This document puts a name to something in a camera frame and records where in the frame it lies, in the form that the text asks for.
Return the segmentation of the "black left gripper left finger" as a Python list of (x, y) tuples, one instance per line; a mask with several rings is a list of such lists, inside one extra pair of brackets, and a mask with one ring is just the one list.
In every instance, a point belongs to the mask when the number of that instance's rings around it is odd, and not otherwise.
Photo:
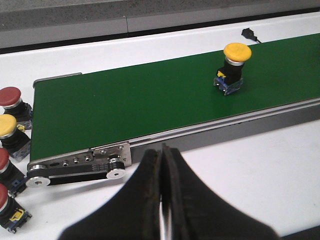
[(160, 239), (160, 154), (144, 152), (130, 179), (107, 203), (66, 228), (61, 240)]

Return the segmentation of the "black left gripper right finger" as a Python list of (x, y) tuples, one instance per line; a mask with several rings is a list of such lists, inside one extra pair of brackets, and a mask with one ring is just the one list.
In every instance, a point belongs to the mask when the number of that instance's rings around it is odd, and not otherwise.
[(180, 151), (162, 146), (162, 198), (169, 240), (277, 240), (268, 225), (214, 193)]

